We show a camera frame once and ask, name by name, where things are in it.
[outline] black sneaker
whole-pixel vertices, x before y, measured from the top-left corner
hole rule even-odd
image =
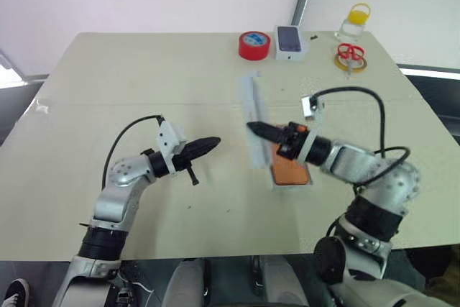
[[[29,305],[29,285],[25,280],[11,282],[1,307],[27,307]]]

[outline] white wall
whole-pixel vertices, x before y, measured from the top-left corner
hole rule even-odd
[[[337,29],[359,1],[396,62],[460,68],[460,0],[310,0],[303,29]],[[295,2],[0,0],[0,49],[26,75],[49,73],[78,32],[271,31],[289,24]]]

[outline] scissors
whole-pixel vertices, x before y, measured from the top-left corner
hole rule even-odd
[[[341,43],[337,46],[337,53],[340,58],[346,60],[348,75],[351,75],[354,62],[359,62],[364,58],[364,50],[360,46],[355,46],[350,43]]]

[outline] white table surface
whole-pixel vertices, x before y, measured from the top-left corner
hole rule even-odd
[[[188,174],[165,177],[141,200],[124,259],[312,252],[350,204],[349,185],[310,168],[313,185],[272,190],[251,169],[237,78],[254,70],[274,124],[302,121],[302,95],[334,86],[378,92],[387,110],[387,146],[411,148],[422,176],[396,247],[460,242],[460,151],[427,103],[370,33],[368,68],[347,80],[332,61],[337,41],[318,32],[303,62],[251,62],[237,34],[78,35],[34,103],[0,148],[0,260],[69,260],[79,249],[100,192],[105,157],[121,129],[164,116],[189,140],[221,144]],[[322,135],[375,150],[379,117],[360,93],[327,96]],[[155,148],[156,122],[127,132],[114,159]]]

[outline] red tape roll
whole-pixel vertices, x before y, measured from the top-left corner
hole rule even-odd
[[[263,32],[244,32],[239,35],[238,53],[247,60],[262,60],[268,55],[270,42]]]

